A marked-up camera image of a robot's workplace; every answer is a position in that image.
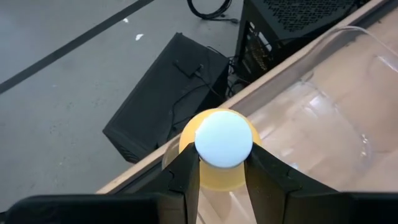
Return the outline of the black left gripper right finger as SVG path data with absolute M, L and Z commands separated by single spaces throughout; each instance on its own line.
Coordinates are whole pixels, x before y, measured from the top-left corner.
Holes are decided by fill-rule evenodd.
M 257 144 L 244 161 L 258 223 L 393 223 L 397 194 L 339 192 L 282 162 Z

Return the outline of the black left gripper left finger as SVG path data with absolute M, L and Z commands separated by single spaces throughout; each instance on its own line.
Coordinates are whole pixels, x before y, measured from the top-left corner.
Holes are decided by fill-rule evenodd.
M 27 197 L 9 208 L 1 223 L 195 223 L 199 163 L 191 143 L 134 193 Z

